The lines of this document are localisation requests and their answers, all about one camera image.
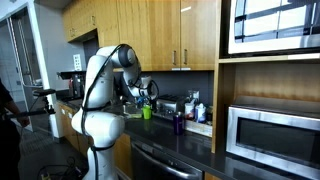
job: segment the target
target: green cup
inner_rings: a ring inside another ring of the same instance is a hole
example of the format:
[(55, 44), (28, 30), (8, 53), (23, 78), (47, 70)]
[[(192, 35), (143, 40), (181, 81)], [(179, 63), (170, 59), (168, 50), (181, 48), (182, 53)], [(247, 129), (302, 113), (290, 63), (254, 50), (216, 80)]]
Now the green cup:
[(150, 119), (151, 118), (151, 108), (150, 106), (144, 106), (142, 108), (143, 111), (143, 118), (144, 119)]

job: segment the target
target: microwave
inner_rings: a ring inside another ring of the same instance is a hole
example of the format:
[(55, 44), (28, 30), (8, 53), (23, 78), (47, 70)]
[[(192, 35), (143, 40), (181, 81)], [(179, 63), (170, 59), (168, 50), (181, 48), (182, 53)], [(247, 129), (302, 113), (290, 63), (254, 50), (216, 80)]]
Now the microwave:
[(320, 179), (320, 102), (239, 96), (228, 109), (226, 151)]
[(228, 53), (289, 54), (320, 48), (320, 0), (231, 0)]

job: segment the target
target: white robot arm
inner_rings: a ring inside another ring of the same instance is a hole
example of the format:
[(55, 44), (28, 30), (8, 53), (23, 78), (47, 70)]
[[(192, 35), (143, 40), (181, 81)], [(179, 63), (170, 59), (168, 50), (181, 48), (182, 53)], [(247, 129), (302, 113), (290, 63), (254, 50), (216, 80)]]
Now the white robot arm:
[(157, 97), (151, 78), (140, 79), (140, 63), (129, 45), (104, 47), (90, 58), (82, 107), (72, 118), (72, 127), (94, 141), (88, 149), (89, 171), (84, 179), (117, 179), (113, 145), (124, 130), (124, 119), (101, 111), (113, 97), (114, 68), (123, 68), (125, 83), (134, 97)]

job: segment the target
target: upper cabinet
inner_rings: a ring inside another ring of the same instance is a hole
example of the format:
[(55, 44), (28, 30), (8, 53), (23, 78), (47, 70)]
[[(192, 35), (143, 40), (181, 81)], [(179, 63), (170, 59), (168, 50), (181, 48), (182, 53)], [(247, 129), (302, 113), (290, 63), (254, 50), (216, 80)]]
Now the upper cabinet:
[(181, 1), (181, 69), (213, 70), (216, 50), (216, 0)]
[(215, 0), (150, 2), (153, 70), (214, 70)]
[(67, 41), (72, 41), (96, 28), (94, 0), (73, 0), (63, 11)]
[(96, 0), (99, 47), (114, 46), (120, 43), (118, 9), (116, 0)]
[(180, 70), (180, 1), (149, 2), (153, 70)]
[(214, 70), (216, 0), (74, 0), (65, 8), (68, 41), (97, 28), (99, 47), (129, 44), (142, 71)]
[(117, 6), (120, 43), (133, 48), (142, 71), (151, 71), (149, 1), (117, 0)]

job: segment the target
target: black countertop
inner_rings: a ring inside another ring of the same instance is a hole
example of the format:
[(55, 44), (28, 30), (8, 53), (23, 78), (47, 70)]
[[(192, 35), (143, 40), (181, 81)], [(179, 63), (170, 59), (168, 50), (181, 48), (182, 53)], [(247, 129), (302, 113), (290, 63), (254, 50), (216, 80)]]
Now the black countertop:
[[(81, 100), (59, 101), (79, 109)], [(211, 152), (211, 138), (185, 131), (174, 135), (172, 121), (153, 116), (127, 119), (124, 133), (220, 179), (303, 179), (260, 163), (226, 153)]]

